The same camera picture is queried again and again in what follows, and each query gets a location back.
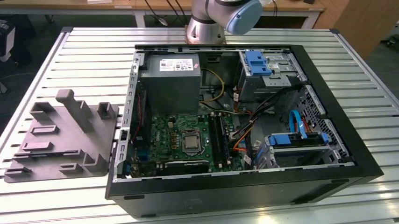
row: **table leg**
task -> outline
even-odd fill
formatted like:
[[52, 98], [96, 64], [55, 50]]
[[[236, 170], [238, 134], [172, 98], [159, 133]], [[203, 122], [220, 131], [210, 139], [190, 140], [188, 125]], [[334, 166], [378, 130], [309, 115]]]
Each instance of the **table leg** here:
[[143, 28], [146, 27], [146, 21], [144, 21], [144, 11], [143, 10], [136, 10], [135, 13], [135, 18], [136, 18], [136, 24], [138, 24], [138, 27]]
[[46, 20], [48, 21], [50, 24], [55, 22], [54, 19], [52, 19], [54, 15], [52, 16], [44, 15], [44, 17], [46, 17]]
[[310, 12], [310, 14], [305, 20], [305, 23], [302, 25], [302, 29], [313, 29], [314, 28], [314, 24], [318, 21], [319, 15], [321, 15], [321, 12]]

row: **power supply label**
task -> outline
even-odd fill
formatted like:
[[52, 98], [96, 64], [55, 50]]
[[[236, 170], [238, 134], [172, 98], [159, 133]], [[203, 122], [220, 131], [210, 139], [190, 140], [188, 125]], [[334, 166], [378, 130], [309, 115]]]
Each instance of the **power supply label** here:
[[194, 71], [192, 59], [162, 59], [160, 71]]

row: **aluminum extrusion table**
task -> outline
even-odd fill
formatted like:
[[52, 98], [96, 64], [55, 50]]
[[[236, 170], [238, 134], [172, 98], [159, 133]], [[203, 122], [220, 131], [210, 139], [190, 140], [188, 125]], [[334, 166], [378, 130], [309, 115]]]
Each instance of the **aluminum extrusion table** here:
[[[399, 217], [399, 102], [349, 43], [330, 30], [254, 29], [228, 44], [302, 44], [358, 129], [385, 176], [318, 203], [162, 217], [190, 223], [394, 223]], [[184, 44], [182, 28], [63, 29], [0, 138], [0, 223], [127, 223], [135, 219], [104, 199], [107, 176], [8, 184], [3, 175], [31, 124], [32, 104], [74, 89], [90, 105], [124, 111], [135, 44]]]

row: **sticker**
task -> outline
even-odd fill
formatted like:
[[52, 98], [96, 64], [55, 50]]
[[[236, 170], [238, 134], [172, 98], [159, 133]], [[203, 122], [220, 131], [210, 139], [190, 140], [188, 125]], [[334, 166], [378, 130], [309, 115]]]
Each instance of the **sticker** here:
[[238, 94], [238, 93], [234, 93], [234, 94], [232, 94], [232, 98], [234, 98], [234, 101], [236, 101], [236, 102], [238, 102], [238, 99], [239, 99], [239, 94]]
[[323, 11], [325, 9], [323, 8], [310, 8], [309, 10], [310, 11]]
[[271, 69], [280, 69], [279, 65], [278, 64], [268, 64], [268, 67]]
[[114, 8], [132, 8], [131, 6], [114, 6]]
[[194, 71], [192, 59], [162, 59], [160, 71]]
[[251, 165], [252, 160], [251, 160], [250, 156], [244, 155], [244, 161], [246, 161], [246, 163], [248, 163], [248, 165]]

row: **green circuit board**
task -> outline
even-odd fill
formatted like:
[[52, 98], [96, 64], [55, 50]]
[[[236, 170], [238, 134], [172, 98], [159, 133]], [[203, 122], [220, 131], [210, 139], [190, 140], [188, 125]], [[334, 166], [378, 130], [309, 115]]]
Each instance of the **green circuit board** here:
[[[232, 117], [230, 115], [223, 116], [223, 122], [226, 131], [232, 132]], [[199, 135], [200, 152], [190, 155], [183, 151], [183, 137], [194, 133]], [[148, 162], [140, 164], [142, 176], [155, 176], [155, 163], [182, 160], [210, 161], [210, 172], [242, 170], [242, 159], [239, 156], [231, 158], [228, 167], [219, 168], [214, 165], [208, 115], [154, 116], [148, 156]]]

